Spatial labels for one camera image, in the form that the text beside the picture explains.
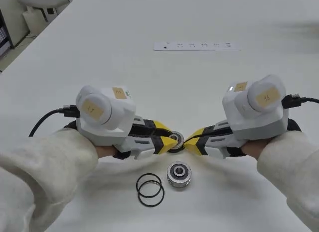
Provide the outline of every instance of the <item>black strap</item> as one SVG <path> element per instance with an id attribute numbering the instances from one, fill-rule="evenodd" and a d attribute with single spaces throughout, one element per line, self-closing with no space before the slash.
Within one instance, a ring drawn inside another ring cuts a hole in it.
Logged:
<path id="1" fill-rule="evenodd" d="M 76 121 L 70 122 L 64 128 L 71 128 L 71 129 L 77 130 Z M 116 150 L 116 154 L 113 157 L 117 158 L 117 159 L 120 159 L 120 160 L 124 160 L 124 159 L 128 158 L 130 155 L 131 155 L 130 151 L 128 151 L 128 152 L 120 152 L 119 150 Z"/>
<path id="2" fill-rule="evenodd" d="M 299 125 L 293 119 L 288 119 L 287 131 L 301 131 Z M 230 157 L 246 156 L 245 153 L 238 147 L 227 147 L 226 148 Z"/>

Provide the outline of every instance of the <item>floor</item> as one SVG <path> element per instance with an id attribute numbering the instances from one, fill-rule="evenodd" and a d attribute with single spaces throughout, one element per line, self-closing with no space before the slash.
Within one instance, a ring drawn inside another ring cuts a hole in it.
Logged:
<path id="1" fill-rule="evenodd" d="M 10 49 L 3 56 L 0 56 L 0 73 L 4 71 L 32 41 L 32 38 L 26 38 L 15 49 Z"/>

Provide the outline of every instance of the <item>outlet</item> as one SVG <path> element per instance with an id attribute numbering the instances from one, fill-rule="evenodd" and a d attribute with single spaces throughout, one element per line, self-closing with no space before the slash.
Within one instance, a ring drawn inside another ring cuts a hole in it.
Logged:
<path id="1" fill-rule="evenodd" d="M 241 50 L 230 42 L 155 42 L 155 51 Z"/>

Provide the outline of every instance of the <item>white table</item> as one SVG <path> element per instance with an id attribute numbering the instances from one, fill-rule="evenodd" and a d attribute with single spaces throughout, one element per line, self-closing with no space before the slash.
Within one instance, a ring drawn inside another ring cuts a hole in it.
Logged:
<path id="1" fill-rule="evenodd" d="M 242 50 L 153 51 L 155 41 L 166 40 L 232 41 Z M 24 141 L 42 115 L 74 103 L 85 84 L 127 85 L 139 115 L 188 136 L 225 118 L 221 99 L 232 81 L 273 73 L 288 93 L 318 97 L 318 72 L 319 0 L 75 0 L 0 75 L 0 145 Z M 306 104 L 290 113 L 313 141 L 318 112 Z M 36 136 L 67 122 L 53 116 Z M 192 169 L 183 192 L 165 180 L 177 160 Z M 164 181 L 165 199 L 153 209 L 136 196 L 135 182 L 145 172 Z M 48 231 L 309 230 L 257 173 L 254 159 L 185 151 L 102 160 Z"/>

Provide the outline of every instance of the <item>white chair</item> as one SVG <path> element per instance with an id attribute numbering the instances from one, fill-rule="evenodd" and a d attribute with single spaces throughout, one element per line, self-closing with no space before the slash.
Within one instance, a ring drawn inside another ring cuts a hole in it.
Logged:
<path id="1" fill-rule="evenodd" d="M 19 0 L 28 7 L 40 8 L 43 10 L 48 22 L 53 21 L 58 15 L 58 8 L 69 4 L 72 0 Z"/>

